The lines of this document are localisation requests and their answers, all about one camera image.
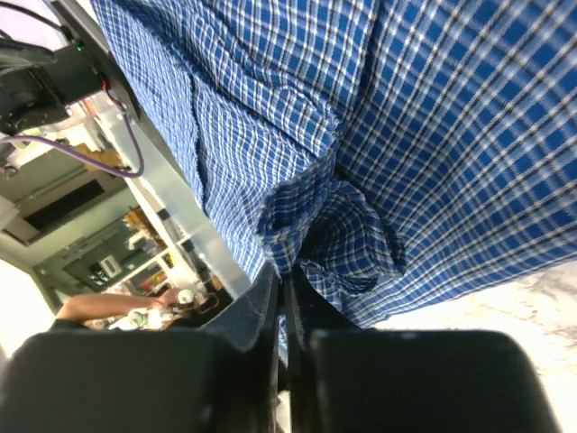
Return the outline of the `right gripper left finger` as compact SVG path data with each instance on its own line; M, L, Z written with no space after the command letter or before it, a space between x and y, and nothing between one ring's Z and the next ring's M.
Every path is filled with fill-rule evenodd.
M251 287L201 328L222 342L212 432L277 429L279 277L270 264Z

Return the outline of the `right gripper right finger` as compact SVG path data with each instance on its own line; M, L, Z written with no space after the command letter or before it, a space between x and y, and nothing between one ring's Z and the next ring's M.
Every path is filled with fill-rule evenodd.
M312 335L356 326L312 287L300 266L283 278L281 287L288 334L291 428L294 432L320 432Z

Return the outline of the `blue plaid long sleeve shirt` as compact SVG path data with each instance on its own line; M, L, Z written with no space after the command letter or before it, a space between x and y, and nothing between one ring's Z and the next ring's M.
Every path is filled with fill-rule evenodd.
M250 279L368 327L575 259L575 2L92 6Z

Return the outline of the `person forearm in background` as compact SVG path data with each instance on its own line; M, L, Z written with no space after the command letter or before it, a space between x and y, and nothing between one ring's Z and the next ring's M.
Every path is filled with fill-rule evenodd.
M56 314L57 319L76 323L115 316L126 316L134 309L167 309L177 304L179 289L168 289L159 297L113 293L85 293L68 299Z

